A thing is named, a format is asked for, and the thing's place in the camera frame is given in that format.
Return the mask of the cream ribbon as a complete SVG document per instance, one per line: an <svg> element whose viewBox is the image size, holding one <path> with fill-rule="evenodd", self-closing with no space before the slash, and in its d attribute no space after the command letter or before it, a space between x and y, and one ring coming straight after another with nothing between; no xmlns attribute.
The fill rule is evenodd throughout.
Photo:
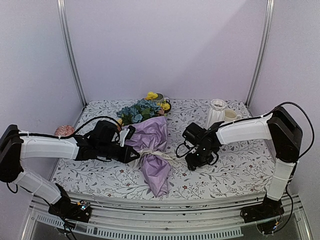
<svg viewBox="0 0 320 240"><path fill-rule="evenodd" d="M141 150L137 151L140 154L140 158L137 160L132 161L131 163L129 163L128 165L132 168L137 168L138 166L142 166L144 164L144 157L146 155L150 155L150 156L155 156L156 160L155 161L151 161L149 160L149 157L147 157L147 166L151 169L155 169L155 170L159 170L162 168L165 168L168 164L169 164L169 160L173 161L173 153L172 152L163 152L160 150L152 150L150 148L144 148Z"/></svg>

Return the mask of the artificial flower bouquet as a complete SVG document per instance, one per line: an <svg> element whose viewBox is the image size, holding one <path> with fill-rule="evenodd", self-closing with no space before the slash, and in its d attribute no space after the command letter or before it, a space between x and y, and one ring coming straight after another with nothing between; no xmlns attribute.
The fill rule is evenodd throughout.
<svg viewBox="0 0 320 240"><path fill-rule="evenodd" d="M157 97L156 92L148 92L146 97L138 100L130 106L123 107L116 113L118 122L121 126L141 123L151 118L165 116L162 106L156 104L153 99Z"/></svg>

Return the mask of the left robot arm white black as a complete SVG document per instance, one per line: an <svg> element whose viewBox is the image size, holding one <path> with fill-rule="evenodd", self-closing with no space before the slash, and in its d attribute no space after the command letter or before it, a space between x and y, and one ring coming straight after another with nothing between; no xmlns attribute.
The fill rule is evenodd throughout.
<svg viewBox="0 0 320 240"><path fill-rule="evenodd" d="M85 135L55 136L20 131L17 125L11 124L0 138L0 180L28 190L54 205L63 217L70 217L75 211L74 205L69 202L64 189L24 168L21 161L32 158L74 161L104 158L130 163L140 158L132 146L125 144L135 131L133 126L119 130L114 123L100 120Z"/></svg>

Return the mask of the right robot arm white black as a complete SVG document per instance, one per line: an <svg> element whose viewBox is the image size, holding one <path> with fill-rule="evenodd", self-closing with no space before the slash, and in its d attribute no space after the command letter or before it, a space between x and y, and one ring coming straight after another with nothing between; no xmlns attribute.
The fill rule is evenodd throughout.
<svg viewBox="0 0 320 240"><path fill-rule="evenodd" d="M215 122L208 129L191 123L182 136L189 143L184 155L190 171L213 165L219 158L220 147L235 142L268 140L275 150L275 170L266 192L266 200L259 206L262 218L269 218L278 210L287 183L300 158L303 132L292 116L278 106L270 113L225 123Z"/></svg>

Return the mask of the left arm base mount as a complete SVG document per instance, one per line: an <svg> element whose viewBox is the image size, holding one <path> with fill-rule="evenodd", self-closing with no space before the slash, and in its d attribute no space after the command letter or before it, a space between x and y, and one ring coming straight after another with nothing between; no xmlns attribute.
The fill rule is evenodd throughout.
<svg viewBox="0 0 320 240"><path fill-rule="evenodd" d="M67 220L88 223L92 214L90 204L84 200L72 203L69 198L61 198L50 204L48 213Z"/></svg>

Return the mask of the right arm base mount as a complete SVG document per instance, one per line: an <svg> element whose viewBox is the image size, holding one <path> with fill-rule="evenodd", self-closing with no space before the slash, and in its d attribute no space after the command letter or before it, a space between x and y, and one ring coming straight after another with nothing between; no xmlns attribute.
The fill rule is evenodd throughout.
<svg viewBox="0 0 320 240"><path fill-rule="evenodd" d="M276 230L285 213L282 201L271 200L265 197L260 204L243 207L240 216L245 223L259 222L257 230L263 235L271 235Z"/></svg>

